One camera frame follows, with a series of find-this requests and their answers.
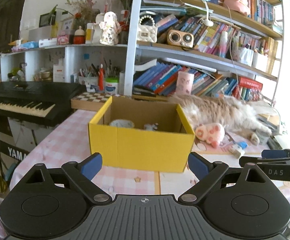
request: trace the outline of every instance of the metal screw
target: metal screw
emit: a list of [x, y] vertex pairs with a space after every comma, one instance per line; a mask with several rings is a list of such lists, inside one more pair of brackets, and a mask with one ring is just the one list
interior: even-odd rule
[[94, 200], [97, 202], [105, 202], [109, 199], [109, 196], [105, 195], [105, 194], [98, 194], [96, 196], [94, 196]]
[[197, 200], [197, 197], [193, 194], [185, 194], [181, 198], [185, 202], [193, 202], [193, 201]]

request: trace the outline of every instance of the cat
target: cat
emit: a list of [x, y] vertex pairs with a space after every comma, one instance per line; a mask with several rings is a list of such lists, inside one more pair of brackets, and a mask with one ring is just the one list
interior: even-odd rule
[[174, 95], [168, 100], [180, 104], [189, 123], [195, 129], [200, 124], [220, 123], [226, 132], [233, 132], [258, 145], [260, 140], [255, 130], [272, 134], [261, 124], [249, 103], [243, 103], [234, 97], [223, 98], [197, 97], [194, 95]]

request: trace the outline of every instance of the white handbag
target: white handbag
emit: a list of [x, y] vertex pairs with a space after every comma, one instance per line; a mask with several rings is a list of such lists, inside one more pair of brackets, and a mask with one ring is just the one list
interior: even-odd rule
[[[153, 24], [152, 26], [141, 25], [142, 21], [146, 18], [148, 18], [152, 21], [152, 24]], [[155, 27], [154, 19], [151, 16], [149, 16], [149, 15], [142, 16], [138, 22], [137, 40], [156, 43], [157, 42], [157, 30], [158, 30], [158, 28]]]

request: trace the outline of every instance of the red figurine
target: red figurine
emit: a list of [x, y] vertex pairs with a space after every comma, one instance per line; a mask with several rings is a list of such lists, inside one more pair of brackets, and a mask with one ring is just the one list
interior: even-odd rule
[[104, 74], [105, 70], [103, 69], [103, 64], [101, 64], [100, 71], [98, 71], [98, 86], [100, 87], [100, 91], [104, 91]]

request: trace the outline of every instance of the pink checkered tablecloth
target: pink checkered tablecloth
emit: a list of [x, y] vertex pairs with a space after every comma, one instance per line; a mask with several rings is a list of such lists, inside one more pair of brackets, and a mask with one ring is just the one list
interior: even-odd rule
[[[88, 122], [96, 112], [77, 110], [53, 132], [50, 133], [15, 169], [11, 179], [12, 189], [36, 163], [45, 163], [47, 168], [58, 168], [68, 161], [81, 162], [90, 153]], [[233, 135], [236, 141], [243, 138]], [[264, 146], [248, 143], [246, 155], [261, 156]], [[208, 161], [216, 160], [227, 163], [230, 167], [239, 167], [238, 159], [228, 152], [233, 142], [225, 137], [220, 147], [214, 149], [204, 143], [195, 144], [193, 151], [198, 152]], [[174, 194], [176, 199], [198, 182], [195, 175], [186, 168], [183, 173], [165, 173], [154, 171], [126, 170], [103, 166], [92, 180], [112, 198], [116, 194], [153, 195]], [[290, 182], [274, 181], [290, 202]]]

